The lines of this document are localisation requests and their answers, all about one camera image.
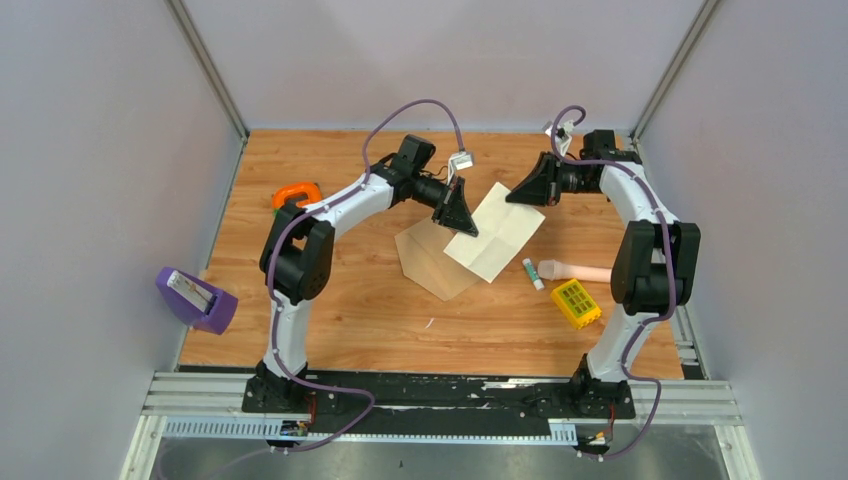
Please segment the lined letter paper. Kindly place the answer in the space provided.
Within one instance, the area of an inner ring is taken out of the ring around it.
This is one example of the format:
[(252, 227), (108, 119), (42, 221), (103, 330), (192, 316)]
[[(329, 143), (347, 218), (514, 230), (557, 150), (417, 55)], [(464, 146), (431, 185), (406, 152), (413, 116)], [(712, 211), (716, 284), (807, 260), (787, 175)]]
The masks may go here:
[(502, 183), (495, 183), (472, 214), (478, 236), (457, 233), (443, 250), (487, 283), (497, 278), (545, 220), (532, 206), (507, 202), (509, 193)]

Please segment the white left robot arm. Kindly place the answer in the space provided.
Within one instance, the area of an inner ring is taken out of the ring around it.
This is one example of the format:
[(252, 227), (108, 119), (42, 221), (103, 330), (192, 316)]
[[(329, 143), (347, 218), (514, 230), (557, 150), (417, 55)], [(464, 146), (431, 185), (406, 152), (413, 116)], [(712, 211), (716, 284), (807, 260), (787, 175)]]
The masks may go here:
[(424, 170), (435, 152), (433, 143), (407, 135), (396, 152), (367, 163), (353, 184), (311, 206), (288, 204), (275, 215), (260, 258), (271, 330), (255, 380), (279, 411), (293, 413), (305, 403), (305, 337), (313, 301), (329, 281), (338, 238), (406, 200), (431, 208), (435, 224), (478, 236), (458, 174), (473, 165), (472, 154), (460, 149), (451, 155), (448, 177), (440, 180)]

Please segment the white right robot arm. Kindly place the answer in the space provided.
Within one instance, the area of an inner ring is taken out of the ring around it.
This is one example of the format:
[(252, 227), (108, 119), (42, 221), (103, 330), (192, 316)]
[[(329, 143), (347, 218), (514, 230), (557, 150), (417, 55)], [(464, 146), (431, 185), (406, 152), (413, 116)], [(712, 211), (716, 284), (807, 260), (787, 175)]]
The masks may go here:
[(565, 193), (601, 193), (625, 225), (611, 270), (616, 308), (566, 388), (575, 411), (592, 418), (607, 409), (611, 399), (623, 400), (634, 378), (631, 364), (645, 339), (688, 302), (701, 232), (662, 204), (638, 154), (618, 149), (612, 131), (590, 132), (577, 160), (566, 155), (571, 136), (564, 128), (551, 128), (549, 136), (550, 151), (541, 153), (507, 202), (554, 206)]

